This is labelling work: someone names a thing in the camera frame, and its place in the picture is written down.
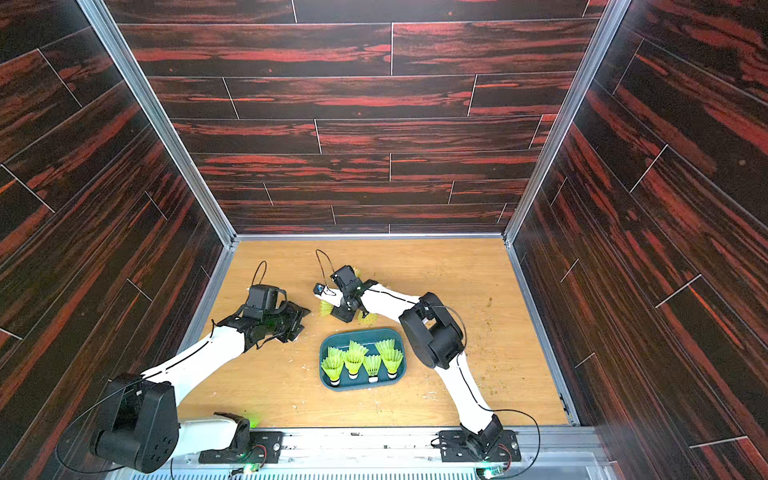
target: black cable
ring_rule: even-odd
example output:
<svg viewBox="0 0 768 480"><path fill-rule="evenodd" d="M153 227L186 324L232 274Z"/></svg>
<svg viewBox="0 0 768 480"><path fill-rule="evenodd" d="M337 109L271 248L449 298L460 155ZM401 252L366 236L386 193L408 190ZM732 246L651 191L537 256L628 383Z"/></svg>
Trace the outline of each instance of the black cable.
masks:
<svg viewBox="0 0 768 480"><path fill-rule="evenodd" d="M458 321L462 323L462 329L464 330L464 350L466 350L467 349L467 343L468 343L468 340L467 340L467 338L468 338L467 337L467 326L464 324L464 319L462 318L462 316L459 315L456 310L454 310L453 308L451 308L450 306L447 306L447 305L430 305L430 306L432 308L442 307L444 309L451 310L453 313L456 314L456 316L458 317Z"/></svg>
<svg viewBox="0 0 768 480"><path fill-rule="evenodd" d="M513 478L513 477L517 477L519 475L524 474L530 467L533 466L533 464L536 463L536 459L538 458L538 454L541 451L541 429L538 426L538 422L536 422L536 419L533 418L532 416L530 416L528 413L521 412L520 410L514 410L514 409L496 409L496 410L494 410L494 409L487 409L484 406L480 405L478 400L475 398L475 394L472 393L472 389L469 388L469 383L467 382L467 379L464 378L464 372L462 372L462 367L457 367L457 368L458 368L458 372L462 375L462 380L464 380L464 384L467 386L467 390L469 390L469 395L472 396L472 400L475 400L475 403L477 403L478 407L480 407L481 409L485 410L486 412L516 412L516 413L521 413L522 415L525 415L528 418L530 418L531 420L533 420L533 423L536 424L536 433L538 435L538 445L536 447L536 455L534 455L533 460L531 460L531 463L528 464L527 467L523 468L520 472L515 473L514 475L510 475L508 477L498 476L498 477L494 477L494 478Z"/></svg>
<svg viewBox="0 0 768 480"><path fill-rule="evenodd" d="M280 334L278 334L278 335L272 335L270 338L268 338L268 339L264 340L264 341L261 343L261 345L259 345L259 344L257 343L257 344L256 344L256 350L261 350L261 347L263 347L263 346L264 346L264 343L267 343L267 342L269 342L270 340L274 340L274 339L275 339L275 338L277 338L278 336L280 336L280 335L283 335L283 333L285 333L285 332L281 332L281 333L280 333Z"/></svg>
<svg viewBox="0 0 768 480"><path fill-rule="evenodd" d="M253 279L250 281L250 285L254 286L256 285L254 282L256 281L256 275L259 274L259 269L261 268L261 265L264 265L264 273L261 274L261 278L259 279L259 285L264 281L264 276L266 275L266 260L261 260L261 263L259 263L259 266L256 267L256 271L253 272Z"/></svg>
<svg viewBox="0 0 768 480"><path fill-rule="evenodd" d="M336 296L336 292L334 292L333 290L330 289L330 287L328 287L328 279L326 277L326 271L323 269L323 262L320 261L320 254L321 253L326 256L326 259L328 260L328 263L331 266L331 270L335 272L336 269L333 268L333 262L331 261L331 257L328 257L328 253L325 253L321 249L316 248L315 249L315 257L317 257L317 264L320 265L320 273L323 275L323 285L326 286L326 288L325 288L325 290L323 292L325 292L327 290L327 293L330 296Z"/></svg>
<svg viewBox="0 0 768 480"><path fill-rule="evenodd" d="M214 328L216 328L216 323L214 323L214 326L213 326L213 327L211 328L211 330L210 330L210 337L208 337L209 339L210 339L210 338L213 338L213 336L214 336ZM75 424L75 423L76 423L76 422L77 422L79 419L83 418L85 415L87 415L87 414L88 414L89 412L91 412L93 409L95 409L96 407L98 407L99 405L101 405L101 404L102 404L103 402L105 402L107 399L111 398L113 395L116 395L116 394L118 394L118 393L120 393L120 392L123 392L125 389L127 389L127 388L129 388L129 387L132 387L132 386L134 386L134 385L137 385L138 383L141 383L141 382L143 382L144 380L149 380L149 379L151 379L152 377L154 377L155 375L160 375L161 373L165 373L165 372L167 372L169 369L171 369L171 368L175 367L175 366L176 366L176 365L178 365L179 363L182 363L184 360L186 360L186 359L190 358L190 357L191 357L192 355L194 355L195 353L197 353L197 352L200 352L200 351L203 349L203 347L205 347L206 345L208 345L208 343L210 343L210 342L205 342L205 343L204 343L202 346L200 346L200 348L199 348L199 349L195 350L194 352L192 352L192 353L191 353L191 354L189 354L188 356L185 356L183 359L179 360L178 362L174 363L173 365L171 365L171 366L167 367L165 370L162 370L162 371L160 371L160 372L156 372L156 373L153 373L152 375L149 375L149 376L145 376L144 378L141 378L141 379L139 379L139 380L136 380L135 382L131 382L131 383L127 384L127 385L126 385L125 387L123 387L122 389L119 389L119 390L115 390L114 392L112 392L112 393L110 393L109 395L105 396L103 399L101 399L101 400L99 400L98 402L94 403L92 406L88 407L88 408L87 408L87 409L86 409L84 412L82 412L80 415L78 415L78 416L77 416L77 417L76 417L74 420L72 420L71 422L69 422L69 425L67 425L67 428L65 428L65 429L64 429L64 431L61 433L61 436L58 438L58 441L56 442L56 447L54 448L54 453L56 454L56 459L58 460L58 462L59 462L59 463L61 463L61 466L62 466L62 467L64 467L64 468L66 468L66 469L67 469L67 470L69 470L70 472L74 472L74 473L80 473L80 474L83 474L83 475L95 475L95 474L97 474L97 473L109 473L109 472L115 472L116 470L120 470L121 468L125 468L125 466L123 465L123 466L120 466L120 467L110 468L110 469L108 469L108 470L99 470L99 471L97 471L97 472L84 472L84 471L82 471L82 470L77 470L76 468L72 468L71 466L67 465L67 464L64 462L64 459L62 459L62 458L61 458L61 453L58 451L58 445L59 445L59 442L61 442L61 439L63 439L63 438L64 438L64 435L65 435L65 433L67 433L67 431L68 431L70 428L72 428L72 426L73 426L73 425L74 425L74 424Z"/></svg>
<svg viewBox="0 0 768 480"><path fill-rule="evenodd" d="M76 468L72 468L72 467L70 467L69 465L67 465L66 463L64 463L64 460L61 458L61 453L58 451L58 444L59 444L59 442L61 441L61 439L62 439L62 438L64 438L64 435L65 435L65 433L67 433L67 431L68 431L70 428L72 428L72 426L73 426L73 425L74 425L74 424L75 424L75 423L76 423L76 422L77 422L79 419L83 418L83 417L84 417L84 416L86 416L88 413L90 413L90 412L91 412L93 409L95 409L96 407L98 407L98 406L99 406L99 405L101 405L102 403L106 402L106 401L107 401L108 399L110 399L110 398L111 398L113 395L116 395L116 394L118 394L118 393L121 393L121 392L123 392L123 391L124 391L126 388L128 388L128 387L132 387L132 386L134 386L134 385L137 385L138 383L141 383L141 382L143 382L143 381L144 381L144 380L146 380L146 379L150 379L150 378L152 378L152 377L153 377L153 376L155 376L155 375L160 375L161 373L162 373L162 372L153 373L152 375L150 375L150 376L148 376L148 377L146 377L146 378L143 378L143 379L139 379L139 380L136 380L135 382L131 382L131 383L127 384L127 385L126 385L126 386L125 386L123 389L115 390L114 392L112 392L112 393L110 393L109 395L105 396L103 399L99 400L98 402L96 402L96 403L95 403L95 404L93 404L92 406L88 407L88 408L87 408L87 409L86 409L84 412L82 412L80 415L78 415L78 416L77 416L77 417L76 417L74 420L72 420L71 422L69 422L69 425L67 425L67 428L65 428L65 429L64 429L64 431L61 433L61 436L58 438L58 442L56 442L56 447L54 448L54 453L56 454L56 459L58 460L58 462L59 462L59 463L61 463L61 466L62 466L62 467L64 467L64 468L66 468L66 469L67 469L67 470L69 470L70 472L74 472L74 473L81 473L81 474L84 474L84 475L93 475L93 474L97 474L97 473L108 473L108 472L114 472L114 471L116 471L116 470L120 470L121 468L125 468L125 466L123 465L123 466L120 466L120 467L109 468L109 469L107 469L107 470L98 470L98 471L96 471L96 472L84 472L84 471L82 471L82 470L77 470Z"/></svg>
<svg viewBox="0 0 768 480"><path fill-rule="evenodd" d="M374 290L373 288L369 288L368 290L366 290L366 292L384 293L384 294L386 294L386 295L389 295L389 296L391 296L391 297L392 297L392 298L394 298L394 299L402 300L403 302L408 302L408 303L410 303L411 305L416 305L416 304L418 303L418 302L412 302L411 300L406 300L406 299L404 299L404 298L400 298L400 297L399 297L399 296L397 296L397 295L392 295L390 292L383 292L383 291L381 291L381 290Z"/></svg>

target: green tray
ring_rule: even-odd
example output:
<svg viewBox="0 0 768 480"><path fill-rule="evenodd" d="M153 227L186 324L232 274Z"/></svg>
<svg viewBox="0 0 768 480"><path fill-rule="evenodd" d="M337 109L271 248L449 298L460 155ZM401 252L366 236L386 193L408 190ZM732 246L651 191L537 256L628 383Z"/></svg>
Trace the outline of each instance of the green tray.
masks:
<svg viewBox="0 0 768 480"><path fill-rule="evenodd" d="M384 366L384 362L382 362L382 365L379 368L378 382L368 382L368 372L366 372L366 367L364 366L360 367L360 371L357 373L357 378L354 380L349 377L349 372L347 372L346 367L344 367L339 378L341 383L338 386L332 386L331 379L328 378L328 375L326 375L326 373L323 371L323 368L320 366L320 363L328 355L328 347L330 346L346 351L349 349L349 341L355 340L360 345L368 348L368 353L366 355L379 355L379 351L376 348L375 343L389 339L394 339L395 348L403 353L402 363L400 363L400 367L397 369L397 377L394 379L389 378L386 367ZM337 392L392 385L393 383L397 383L402 378L402 376L406 374L405 354L406 351L403 349L402 337L399 333L390 328L365 329L357 330L355 332L337 333L336 335L331 335L326 338L323 341L323 344L320 346L320 359L317 363L317 368L320 370L320 381L322 381L323 385L329 389L335 390Z"/></svg>

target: wire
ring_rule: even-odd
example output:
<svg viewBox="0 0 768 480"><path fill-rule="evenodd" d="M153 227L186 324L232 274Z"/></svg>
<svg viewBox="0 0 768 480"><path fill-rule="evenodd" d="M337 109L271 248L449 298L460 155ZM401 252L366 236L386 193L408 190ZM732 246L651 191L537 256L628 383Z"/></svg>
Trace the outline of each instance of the wire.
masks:
<svg viewBox="0 0 768 480"><path fill-rule="evenodd" d="M383 291L381 291L381 290L374 290L373 288L369 288L368 290L366 290L366 292L384 293L385 295L389 295L389 296L391 296L392 298L396 298L396 299L398 299L398 300L402 300L403 302L408 302L408 303L410 303L411 305L416 305L416 304L418 303L418 302L412 302L411 300L406 300L406 299L404 299L404 298L400 298L400 297L399 297L399 296L397 296L397 295L392 295L390 292L383 292Z"/></svg>
<svg viewBox="0 0 768 480"><path fill-rule="evenodd" d="M64 431L61 433L61 436L59 437L59 440L58 440L58 442L56 442L56 447L54 448L54 453L56 454L56 459L58 460L58 462L59 462L59 463L61 463L61 466L62 466L62 467L64 467L64 468L66 468L66 469L67 469L67 470L69 470L70 472L74 472L74 473L81 473L81 474L84 474L84 475L94 475L94 474L97 474L97 473L107 473L107 472L114 472L114 471L116 471L116 470L120 470L121 468L125 468L125 466L124 466L124 465L122 465L122 466L120 466L120 467L109 468L109 469L107 469L107 470L98 470L98 471L96 471L96 472L84 472L84 471L82 471L82 470L77 470L76 468L72 468L72 467L70 467L69 465L67 465L66 463L64 463L64 460L61 458L61 453L58 451L58 444L59 444L59 442L61 441L61 438L63 438L63 437L64 437L64 434L65 434L65 433L66 433L66 432L67 432L67 431L68 431L70 428L72 428L72 426L73 426L73 425L74 425L74 424L75 424L75 423L76 423L76 422L77 422L79 419L83 418L83 417L84 417L84 416L86 416L86 415L87 415L89 412L91 412L91 410L95 409L96 407L98 407L98 406L99 406L99 405L101 405L102 403L106 402L106 401L107 401L108 399L110 399L110 398L111 398L113 395L116 395L116 394L118 394L118 393L121 393L121 392L123 392L125 389L127 389L128 387L132 387L132 386L134 386L134 385L137 385L138 383L141 383L141 382L143 382L143 381L144 381L144 380L146 380L146 379L150 379L150 378L152 378L152 377L153 377L153 376L155 376L155 375L159 375L160 373L161 373L161 372L153 373L152 375L150 375L150 376L148 376L148 377L145 377L145 378L143 378L143 379L139 379L139 380L136 380L135 382L131 382L131 383L127 384L127 385L126 385L124 388L122 388L122 389L119 389L119 390L115 390L114 392L112 392L112 393L110 393L109 395L105 396L103 399L99 400L98 402L96 402L96 403L95 403L95 404L93 404L92 406L88 407L88 408L87 408L87 409L86 409L84 412L82 412L80 415L78 415L78 416L77 416L77 417L76 417L74 420L72 420L71 422L69 422L69 425L67 425L67 428L65 428L65 429L64 429Z"/></svg>
<svg viewBox="0 0 768 480"><path fill-rule="evenodd" d="M266 275L266 260L261 260L261 263L259 263L259 266L256 267L256 271L253 272L253 280L250 281L250 285L254 286L256 285L254 282L256 281L256 275L259 274L259 269L261 268L261 265L264 265L264 273L261 274L261 278L259 279L259 285L264 281L264 276Z"/></svg>
<svg viewBox="0 0 768 480"><path fill-rule="evenodd" d="M464 319L462 318L462 316L459 315L456 310L454 310L453 308L451 308L450 306L447 306L447 305L430 305L430 306L432 308L442 307L444 309L451 310L453 313L456 314L456 316L458 317L458 321L462 323L462 329L464 330L464 350L466 350L467 349L467 342L468 342L467 326L464 324Z"/></svg>
<svg viewBox="0 0 768 480"><path fill-rule="evenodd" d="M261 468L261 467L265 466L265 464L266 464L266 457L269 456L269 453L267 453L266 447L264 445L254 445L254 447L261 447L262 449L264 449L264 461L261 462L261 465L259 465L259 468Z"/></svg>
<svg viewBox="0 0 768 480"><path fill-rule="evenodd" d="M499 443L498 446L499 448L504 449L504 451L507 452L507 458L509 458L509 460L507 461L507 468L505 468L504 471L502 472L502 474L504 474L509 470L509 467L512 466L512 452L510 452L509 449L506 446L504 446L504 444Z"/></svg>
<svg viewBox="0 0 768 480"><path fill-rule="evenodd" d="M280 335L283 335L284 333L285 333L285 332L280 332L280 333L279 333L279 334L277 334L277 335L272 335L270 338L268 338L268 339L264 340L264 341L261 343L261 345L259 345L259 344L257 343L257 344L256 344L256 350L261 350L261 347L263 347L263 346L264 346L264 343L267 343L267 342L269 342L270 340L274 340L275 338L277 338L277 337L278 337L278 336L280 336Z"/></svg>
<svg viewBox="0 0 768 480"><path fill-rule="evenodd" d="M325 288L325 290L323 290L323 292L326 292L326 291L327 291L327 293L328 293L330 296L336 296L336 292L334 292L333 290L331 290L331 288L328 286L328 279L327 279L327 277L326 277L326 271L325 271L325 270L323 270L323 262L321 262L321 261L320 261L320 254L321 254L321 253L322 253L323 255L325 255L325 256L326 256L326 259L328 260L328 263L329 263L329 264L330 264L330 266L331 266L331 270L333 270L333 271L335 272L335 271L336 271L336 269L335 269L335 268L333 268L333 262L331 261L331 257L328 257L328 253L325 253L325 252L323 252L321 249L319 249L319 248L316 248L316 249L315 249L315 257L317 257L317 264L318 264L318 265L320 265L320 273L323 275L323 285L325 285L325 286L326 286L326 288Z"/></svg>
<svg viewBox="0 0 768 480"><path fill-rule="evenodd" d="M213 336L214 336L214 328L216 328L216 323L214 323L214 326L213 326L213 327L211 328L211 330L210 330L210 337L208 337L209 339L210 339L210 338L213 338ZM77 416L77 417L76 417L74 420L72 420L71 422L69 422L69 425L67 425L67 428L65 428L65 429L64 429L64 431L63 431L63 432L61 432L61 436L59 436L59 438L58 438L58 441L56 442L56 447L54 448L54 452L55 452L55 454L56 454L56 459L58 460L58 462L59 462L59 463L61 463L61 466L62 466L62 467L64 467L64 468L66 468L66 469L67 469L67 470L69 470L70 472L74 472L74 473L80 473L80 474L83 474L83 475L95 475L95 474L97 474L97 473L108 473L108 472L115 472L116 470L120 470L121 468L125 468L125 465L123 465L123 466L120 466L120 467L110 468L110 469L108 469L108 470L99 470L99 471L97 471L97 472L84 472L84 471L82 471L82 470L77 470L76 468L72 468L71 466L67 465L67 464L64 462L64 459L62 459L62 458L61 458L61 453L58 451L58 445L59 445L59 443L61 442L61 439L62 439L62 438L64 438L64 435L65 435L65 433L66 433L66 432L67 432L67 431L68 431L70 428L72 428L72 426L73 426L73 425L74 425L74 424L75 424L75 423L76 423L76 422L77 422L79 419L81 419L81 418L83 418L84 416L86 416L86 415L87 415L89 412L91 412L93 409L95 409L96 407L98 407L99 405L101 405L103 402L106 402L106 401L107 401L107 399L111 398L113 395L117 395L118 393L120 393L120 392L123 392L125 389L127 389L127 388L129 388L129 387L132 387L132 386L134 386L134 385L137 385L138 383L141 383L141 382L143 382L144 380L149 380L149 379L151 379L152 377L154 377L154 376L156 376L156 375L160 375L161 373L165 373L165 372L167 372L169 369L172 369L172 368L174 368L176 365L178 365L179 363L182 363L184 360L186 360L186 359L190 358L190 357L191 357L192 355L194 355L195 353L197 353L197 352L200 352L200 351L203 349L203 347L205 347L205 346L206 346L206 345L208 345L209 343L210 343L210 341L208 341L208 342L205 342L205 343L204 343L202 346L200 346L200 348L199 348L199 349L195 350L194 352L192 352L192 353L191 353L191 354L189 354L188 356L185 356L183 359L179 360L178 362L174 363L173 365L171 365L171 366L168 366L168 367L167 367L165 370L161 370L160 372L155 372L155 373L153 373L152 375L149 375L149 376L145 376L145 377L143 377L143 378L141 378L141 379L139 379L139 380L136 380L135 382L131 382L131 383L127 384L127 385L126 385L125 387L123 387L122 389L119 389L119 390L115 390L114 392L112 392L112 393L110 393L109 395L105 396L103 399L101 399L101 400L99 400L98 402L94 403L92 406L88 407L88 408L87 408L87 409L86 409L84 412L82 412L80 415L78 415L78 416Z"/></svg>
<svg viewBox="0 0 768 480"><path fill-rule="evenodd" d="M458 368L458 372L462 375L462 380L464 380L464 385L466 385L467 386L467 390L469 390L469 395L472 396L472 400L475 400L475 403L477 403L478 407L480 407L481 409L485 410L486 412L516 412L516 413L520 413L522 415L527 416L531 420L533 420L533 423L536 424L536 434L538 435L538 445L536 446L536 455L534 455L534 458L533 458L533 460L531 460L531 463L528 464L527 467L523 468L520 472L515 473L514 475L510 475L508 477L501 477L501 476L499 476L499 477L495 477L495 478L513 478L513 477L517 477L519 475L524 474L530 467L533 466L533 464L536 463L536 459L538 458L538 454L541 451L541 429L538 426L538 422L536 422L536 419L533 418L532 416L530 416L528 413L521 412L520 410L514 410L514 409L496 409L496 410L494 410L494 409L487 409L484 406L480 405L480 402L478 402L478 400L475 398L475 394L472 393L472 389L469 388L469 383L467 383L467 379L464 378L464 372L462 372L462 367L457 366L456 368Z"/></svg>

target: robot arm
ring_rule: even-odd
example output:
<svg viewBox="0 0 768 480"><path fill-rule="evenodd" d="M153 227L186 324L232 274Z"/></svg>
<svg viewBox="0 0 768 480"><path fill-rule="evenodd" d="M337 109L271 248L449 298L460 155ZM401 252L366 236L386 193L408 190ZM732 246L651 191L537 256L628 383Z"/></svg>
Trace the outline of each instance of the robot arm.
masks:
<svg viewBox="0 0 768 480"><path fill-rule="evenodd" d="M215 450L229 458L247 454L255 445L250 422L219 413L180 422L176 407L192 389L223 364L264 342L293 341L303 330L309 310L284 300L283 290L252 285L248 300L213 328L210 336L174 358L139 375L112 380L91 437L91 453L139 472L151 473L169 458Z"/></svg>
<svg viewBox="0 0 768 480"><path fill-rule="evenodd" d="M440 299L434 293L410 296L373 280L363 282L350 266L338 269L331 279L339 289L318 283L314 293L334 306L336 318L349 322L355 311L362 310L364 315L376 313L402 324L416 357L445 383L467 434L467 447L478 460L485 459L496 446L502 424L480 394L469 371L464 335ZM435 323L427 328L430 320Z"/></svg>

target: aluminum frame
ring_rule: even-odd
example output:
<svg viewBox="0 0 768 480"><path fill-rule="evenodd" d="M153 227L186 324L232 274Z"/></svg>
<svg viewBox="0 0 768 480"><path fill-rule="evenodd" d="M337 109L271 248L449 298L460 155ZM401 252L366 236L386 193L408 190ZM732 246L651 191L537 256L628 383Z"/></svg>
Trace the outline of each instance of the aluminum frame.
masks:
<svg viewBox="0 0 768 480"><path fill-rule="evenodd" d="M578 418L576 412L576 405L574 404L571 392L568 390L568 384L565 383L565 377L560 370L560 364L558 358L554 354L552 344L549 341L547 330L544 328L544 323L541 321L541 316L538 314L536 303L531 295L531 289L528 288L528 281L523 274L522 265L518 259L518 254L515 252L515 248L508 243L507 254L509 255L509 261L512 263L512 269L515 271L515 278L518 279L518 285L520 286L520 293L522 293L525 306L528 308L528 313L531 315L531 322L533 328L536 331L536 337L541 345L541 351L544 352L544 359L549 367L549 372L552 374L552 380L554 381L554 387L557 389L560 395L560 400L563 402L563 410L568 417L568 421L573 426L581 425L581 421Z"/></svg>
<svg viewBox="0 0 768 480"><path fill-rule="evenodd" d="M502 238L501 233L290 233L284 235L245 234L235 242L265 240L429 240L453 238Z"/></svg>
<svg viewBox="0 0 768 480"><path fill-rule="evenodd" d="M197 309L192 316L192 321L187 327L187 331L184 334L184 338L181 340L178 353L188 349L203 335L203 329L210 315L210 310L214 307L216 297L219 296L219 290L224 283L224 278L227 276L227 271L230 269L232 259L235 256L235 250L237 250L237 243L233 243L231 247L224 247L219 254L219 260L216 262L214 271L210 274L208 280L208 286L205 287L203 297L200 299L200 303L197 304Z"/></svg>
<svg viewBox="0 0 768 480"><path fill-rule="evenodd" d="M538 447L538 435L534 426L507 426L518 434L522 462L512 468L520 470L534 458ZM468 473L475 478L474 468L486 465L481 462L442 463L440 451L431 447L430 442L439 430L458 427L363 427L363 428L293 428L259 429L260 431L283 432L280 463L268 465L261 474L296 475L325 474L327 478L353 478L361 472L377 472L385 475L398 473ZM174 459L174 475L178 478L218 478L236 468L235 465L201 465L197 455L185 455ZM592 427L542 426L541 453L529 475L537 478L542 472L546 478L558 470L573 471L582 468L582 478L608 480L604 470L610 469L610 462L602 448L600 439ZM154 474L141 475L124 470L115 472L113 479L149 480L168 478L170 463L163 465Z"/></svg>
<svg viewBox="0 0 768 480"><path fill-rule="evenodd" d="M554 156L563 144L565 134L576 117L576 112L581 106L584 96L587 94L587 89L589 89L594 75L598 72L598 67L603 61L605 52L613 41L614 35L616 35L616 31L619 29L619 24L624 18L630 3L631 0L611 0L600 17L598 26L592 35L592 40L589 42L589 46L587 46L587 51L584 53L584 57L581 59L574 80L571 83L571 88L568 89L568 93L565 95L565 100L560 108L558 117L555 119L552 130L547 136L544 147L541 149L541 154L531 173L531 179L528 181L525 192L523 192L520 202L515 208L507 228L504 230L504 239L508 245L515 240L518 231L520 231L520 226L523 224L525 216L533 205L536 194L544 183L547 172L549 172L554 162Z"/></svg>
<svg viewBox="0 0 768 480"><path fill-rule="evenodd" d="M157 95L152 90L149 80L141 70L131 48L128 47L118 25L114 22L109 9L103 0L78 0L78 5L123 75L125 84L131 89L141 109L149 118L157 136L179 168L181 176L184 177L195 198L200 202L203 212L210 220L221 243L228 247L236 236L235 230L216 202L214 195L210 192L186 147L181 143L179 134L157 99Z"/></svg>

